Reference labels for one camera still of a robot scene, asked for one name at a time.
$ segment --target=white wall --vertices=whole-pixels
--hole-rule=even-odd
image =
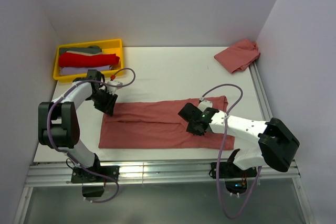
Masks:
[[[255,40],[276,0],[39,0],[63,42],[227,46]]]
[[[51,97],[58,37],[36,0],[0,0],[0,222],[12,223]]]
[[[257,42],[274,116],[301,142],[296,160],[318,223],[336,220],[336,1],[277,0]]]

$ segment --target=yellow tray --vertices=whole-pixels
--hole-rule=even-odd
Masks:
[[[85,77],[86,73],[72,74],[70,76],[59,75],[59,66],[58,66],[59,49],[68,47],[89,47],[89,46],[99,46],[105,54],[116,54],[120,58],[119,64],[117,66],[113,66],[113,70],[102,71],[102,73],[105,75],[106,78],[111,77],[111,75],[113,75],[119,69],[124,67],[124,57],[122,53],[121,39],[109,39],[109,40],[100,40],[100,41],[83,42],[75,44],[65,44],[60,45],[57,48],[53,78],[60,82],[72,82],[78,77]]]

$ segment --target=tabletop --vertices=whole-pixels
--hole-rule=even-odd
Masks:
[[[231,114],[251,120],[262,120],[253,80],[249,68],[230,74],[215,59],[214,55],[226,47],[129,47],[124,48],[125,66],[133,68],[135,82],[117,91],[117,102],[156,102],[199,98],[207,90],[223,83],[233,83],[244,91],[243,99]],[[123,83],[132,79],[126,71],[117,77]],[[53,99],[60,96],[71,83],[58,82]],[[209,96],[225,95],[229,106],[239,97],[233,87],[214,90]],[[77,110],[80,138],[86,147],[96,153],[101,161],[154,161],[177,159],[216,158],[218,150],[206,148],[187,149],[99,149],[100,129],[103,114],[85,101]],[[235,148],[249,148],[251,143],[236,138]],[[223,151],[228,158],[232,151]],[[63,162],[66,157],[48,146],[38,145],[34,162]]]

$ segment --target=red cloth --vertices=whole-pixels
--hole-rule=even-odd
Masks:
[[[105,55],[96,54],[92,56],[76,54],[74,52],[65,52],[58,58],[58,65],[63,67],[102,67],[106,65],[117,65],[119,63],[119,57],[115,54]]]
[[[235,43],[215,55],[215,59],[230,73],[244,71],[253,61],[258,59],[258,44],[248,39]]]
[[[226,111],[225,96],[207,98],[213,107]],[[206,132],[196,136],[186,132],[187,123],[177,114],[198,99],[162,102],[116,103],[113,116],[104,114],[99,148],[212,148],[219,149],[223,134]],[[233,150],[234,137],[228,136],[224,149]]]

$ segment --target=pink cloth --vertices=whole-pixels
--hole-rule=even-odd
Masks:
[[[215,55],[215,59],[230,73],[244,71],[253,61],[258,59],[258,44],[248,39],[228,47]]]
[[[207,98],[213,107],[226,111],[225,96]],[[116,103],[113,116],[104,114],[99,148],[212,148],[219,149],[222,134],[207,132],[195,136],[186,132],[187,123],[177,114],[198,99],[162,102]],[[234,137],[228,136],[224,149],[233,150]]]

